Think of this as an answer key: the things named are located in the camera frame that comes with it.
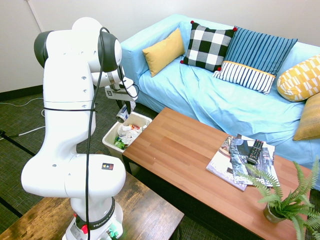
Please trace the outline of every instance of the black and white checkered pillow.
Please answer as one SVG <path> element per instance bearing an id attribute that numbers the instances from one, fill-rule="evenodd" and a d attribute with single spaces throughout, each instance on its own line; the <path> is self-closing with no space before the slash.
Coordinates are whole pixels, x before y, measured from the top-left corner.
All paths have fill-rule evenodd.
<path id="1" fill-rule="evenodd" d="M 215 30 L 192 23 L 189 47 L 183 63 L 209 71 L 221 67 L 234 30 Z"/>

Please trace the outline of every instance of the power cable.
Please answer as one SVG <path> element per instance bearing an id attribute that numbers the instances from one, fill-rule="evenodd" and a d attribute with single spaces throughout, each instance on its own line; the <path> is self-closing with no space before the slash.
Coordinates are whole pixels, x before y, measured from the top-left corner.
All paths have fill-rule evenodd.
<path id="1" fill-rule="evenodd" d="M 14 104 L 12 104 L 12 103 L 6 103 L 6 102 L 0 102 L 0 104 L 12 105 L 12 106 L 15 106 L 15 107 L 23 107 L 23 106 L 25 106 L 25 105 L 28 105 L 31 101 L 37 100 L 37 99 L 42 99 L 42 100 L 43 100 L 43 98 L 37 97 L 37 98 L 31 99 L 30 101 L 28 101 L 26 104 L 23 104 L 23 105 L 14 105 Z"/>
<path id="2" fill-rule="evenodd" d="M 123 86 L 124 86 L 124 90 L 126 91 L 126 94 L 128 94 L 128 95 L 129 95 L 131 98 L 133 98 L 133 99 L 136 98 L 136 97 L 138 97 L 139 92 L 140 92 L 139 86 L 136 85 L 135 83 L 132 84 L 132 86 L 136 86 L 137 89 L 138 89 L 138 91 L 136 92 L 136 96 L 132 96 L 132 95 L 128 92 L 127 88 L 126 88 L 126 85 L 125 85 L 125 83 L 124 83 L 124 76 L 123 76 L 123 73 L 122 73 L 122 70 L 121 70 L 121 69 L 120 69 L 120 76 L 121 76 L 121 81 L 122 81 L 122 84 L 123 84 Z"/>
<path id="3" fill-rule="evenodd" d="M 102 50 L 102 56 L 101 56 L 101 66 L 100 66 L 100 73 L 99 73 L 99 78 L 98 82 L 96 84 L 96 88 L 94 91 L 93 99 L 92 99 L 92 104 L 91 104 L 91 111 L 90 111 L 90 117 L 89 117 L 89 126 L 88 126 L 88 141 L 87 141 L 87 149 L 86 149 L 86 169 L 85 169 L 85 217 L 86 217 L 86 225 L 87 225 L 87 230 L 88 230 L 88 239 L 90 240 L 90 225 L 89 225 L 89 154 L 90 154 L 90 140 L 91 140 L 91 127 L 92 127 L 92 119 L 93 119 L 93 114 L 94 111 L 93 109 L 95 108 L 95 102 L 96 102 L 96 97 L 98 94 L 98 89 L 100 86 L 101 82 L 101 77 L 102 77 L 102 72 L 103 72 L 103 65 L 104 65 L 104 54 L 105 54 L 105 44 L 104 44 L 104 38 L 102 36 L 103 30 L 106 30 L 108 33 L 109 30 L 106 27 L 102 27 L 100 29 L 100 41 L 101 41 L 101 50 Z"/>
<path id="4" fill-rule="evenodd" d="M 178 229 L 179 229 L 179 240 L 182 240 L 182 228 L 180 224 L 178 225 Z"/>
<path id="5" fill-rule="evenodd" d="M 37 127 L 37 128 L 32 129 L 32 130 L 30 130 L 30 131 L 26 131 L 26 132 L 20 133 L 20 134 L 10 135 L 10 136 L 8 136 L 8 137 L 9 137 L 9 138 L 16 138 L 16 137 L 19 137 L 19 136 L 22 136 L 22 135 L 25 135 L 25 134 L 32 133 L 32 132 L 37 131 L 37 130 L 39 130 L 39 129 L 43 129 L 43 128 L 45 128 L 45 127 L 46 127 L 46 126 Z"/>

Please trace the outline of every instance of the sofa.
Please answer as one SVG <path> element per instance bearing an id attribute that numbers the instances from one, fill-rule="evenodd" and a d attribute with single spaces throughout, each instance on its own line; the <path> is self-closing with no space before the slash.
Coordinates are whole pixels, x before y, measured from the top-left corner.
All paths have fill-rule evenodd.
<path id="1" fill-rule="evenodd" d="M 277 90 L 286 70 L 320 53 L 320 47 L 297 42 L 279 68 L 268 94 L 213 77 L 213 72 L 182 64 L 189 46 L 191 21 L 211 29 L 234 26 L 184 15 L 171 15 L 121 43 L 126 77 L 139 88 L 137 102 L 160 112 L 164 107 L 196 119 L 229 135 L 250 137 L 275 146 L 275 153 L 312 168 L 320 156 L 320 139 L 293 140 L 306 101 L 289 101 Z M 143 50 L 180 30 L 185 53 L 151 76 Z M 320 190 L 320 178 L 315 189 Z"/>

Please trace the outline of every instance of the sofa armrest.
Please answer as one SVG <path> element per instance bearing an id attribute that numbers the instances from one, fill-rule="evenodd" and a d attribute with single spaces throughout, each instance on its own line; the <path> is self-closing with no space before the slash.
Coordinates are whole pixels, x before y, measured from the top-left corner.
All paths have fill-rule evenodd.
<path id="1" fill-rule="evenodd" d="M 140 76 L 149 69 L 142 50 L 166 39 L 184 19 L 187 17 L 173 14 L 123 41 L 121 64 L 125 76 L 138 84 Z"/>

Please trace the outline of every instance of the wooden tabletop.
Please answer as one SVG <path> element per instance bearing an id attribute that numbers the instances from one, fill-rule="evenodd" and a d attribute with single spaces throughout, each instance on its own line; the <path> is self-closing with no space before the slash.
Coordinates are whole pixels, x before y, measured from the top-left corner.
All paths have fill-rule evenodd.
<path id="1" fill-rule="evenodd" d="M 184 214 L 130 174 L 115 200 L 123 210 L 123 240 L 169 239 Z M 1 240 L 61 240 L 74 211 L 68 198 L 43 198 L 0 235 Z"/>
<path id="2" fill-rule="evenodd" d="M 293 223 L 270 223 L 253 186 L 243 192 L 206 170 L 227 134 L 165 108 L 123 155 L 266 240 L 295 240 Z M 298 186 L 294 164 L 275 156 L 284 196 Z M 304 174 L 311 171 L 301 167 Z"/>

